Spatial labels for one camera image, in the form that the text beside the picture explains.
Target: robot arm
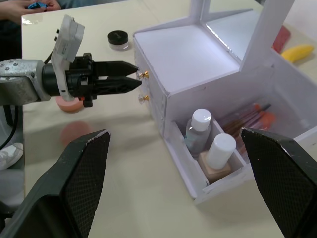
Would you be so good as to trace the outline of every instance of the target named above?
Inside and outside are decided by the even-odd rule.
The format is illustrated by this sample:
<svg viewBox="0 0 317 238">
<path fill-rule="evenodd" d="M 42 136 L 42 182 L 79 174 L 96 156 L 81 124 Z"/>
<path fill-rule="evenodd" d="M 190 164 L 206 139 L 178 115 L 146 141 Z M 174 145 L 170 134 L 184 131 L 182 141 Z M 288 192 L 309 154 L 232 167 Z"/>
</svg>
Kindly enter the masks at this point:
<svg viewBox="0 0 317 238">
<path fill-rule="evenodd" d="M 72 101 L 78 97 L 85 107 L 98 95 L 132 91 L 141 81 L 126 76 L 138 68 L 122 61 L 94 62 L 90 53 L 77 57 L 84 27 L 68 15 L 64 17 L 52 64 L 41 60 L 11 59 L 0 62 L 0 106 L 47 101 L 61 95 Z"/>
</svg>

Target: white vanity organizer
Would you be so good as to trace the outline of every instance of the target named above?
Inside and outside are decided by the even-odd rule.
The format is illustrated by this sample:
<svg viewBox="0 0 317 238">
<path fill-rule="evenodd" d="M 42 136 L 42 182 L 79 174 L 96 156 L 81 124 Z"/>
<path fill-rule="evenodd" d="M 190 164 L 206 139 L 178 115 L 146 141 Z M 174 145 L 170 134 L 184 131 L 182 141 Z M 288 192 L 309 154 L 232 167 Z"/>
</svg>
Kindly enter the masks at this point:
<svg viewBox="0 0 317 238">
<path fill-rule="evenodd" d="M 253 179 L 249 161 L 236 150 L 232 173 L 209 184 L 184 143 L 196 109 L 213 117 L 207 148 L 223 133 L 217 119 L 257 98 L 272 104 L 268 111 L 277 120 L 270 131 L 306 150 L 317 142 L 317 88 L 271 48 L 294 0 L 266 0 L 263 7 L 250 0 L 244 9 L 215 1 L 192 0 L 188 17 L 134 35 L 136 65 L 148 76 L 141 91 L 195 203 Z M 213 10 L 220 5 L 231 9 Z"/>
</svg>

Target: table surface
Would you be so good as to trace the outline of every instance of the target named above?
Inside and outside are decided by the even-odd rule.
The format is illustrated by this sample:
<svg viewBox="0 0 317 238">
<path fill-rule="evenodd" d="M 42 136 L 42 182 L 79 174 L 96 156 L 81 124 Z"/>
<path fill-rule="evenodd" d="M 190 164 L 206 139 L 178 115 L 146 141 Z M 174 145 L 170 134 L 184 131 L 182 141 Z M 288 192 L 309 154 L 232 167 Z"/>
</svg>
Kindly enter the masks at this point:
<svg viewBox="0 0 317 238">
<path fill-rule="evenodd" d="M 25 16 L 23 58 L 46 59 L 54 47 L 56 29 L 67 13 L 85 26 L 78 55 L 91 52 L 95 61 L 134 63 L 133 50 L 115 52 L 107 34 L 122 29 L 132 36 L 137 29 L 186 16 L 189 0 L 129 0 L 86 8 Z M 313 43 L 289 27 L 287 46 Z M 314 80 L 316 59 L 298 63 Z M 52 98 L 24 106 L 25 191 L 52 166 L 64 146 L 63 128 L 74 121 L 94 131 L 107 128 L 112 138 L 104 188 L 90 238 L 282 238 L 254 181 L 195 206 L 138 90 L 125 95 L 98 96 L 92 108 L 75 114 L 62 112 Z"/>
</svg>

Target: white shoe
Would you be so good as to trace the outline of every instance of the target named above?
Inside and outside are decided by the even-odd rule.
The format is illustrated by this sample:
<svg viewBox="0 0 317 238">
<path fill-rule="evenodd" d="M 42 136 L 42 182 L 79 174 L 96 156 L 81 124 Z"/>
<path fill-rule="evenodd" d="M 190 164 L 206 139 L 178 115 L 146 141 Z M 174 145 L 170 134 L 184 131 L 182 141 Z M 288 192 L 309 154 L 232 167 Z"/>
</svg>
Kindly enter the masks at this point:
<svg viewBox="0 0 317 238">
<path fill-rule="evenodd" d="M 6 170 L 14 165 L 23 155 L 23 144 L 14 143 L 0 150 L 0 170 Z"/>
</svg>

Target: person's hand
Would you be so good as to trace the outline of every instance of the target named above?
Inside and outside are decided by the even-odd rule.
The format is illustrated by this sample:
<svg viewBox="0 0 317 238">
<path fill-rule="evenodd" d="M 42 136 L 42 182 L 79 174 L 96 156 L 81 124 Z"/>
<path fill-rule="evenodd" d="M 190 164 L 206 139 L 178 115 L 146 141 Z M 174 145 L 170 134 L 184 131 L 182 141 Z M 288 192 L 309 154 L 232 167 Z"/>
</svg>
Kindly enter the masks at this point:
<svg viewBox="0 0 317 238">
<path fill-rule="evenodd" d="M 58 11 L 61 10 L 57 0 L 41 0 L 40 2 L 47 5 L 47 11 Z"/>
<path fill-rule="evenodd" d="M 33 13 L 44 12 L 46 9 L 26 9 L 28 5 L 35 3 L 35 0 L 9 0 L 0 2 L 0 19 L 10 20 L 21 24 L 21 16 Z"/>
</svg>

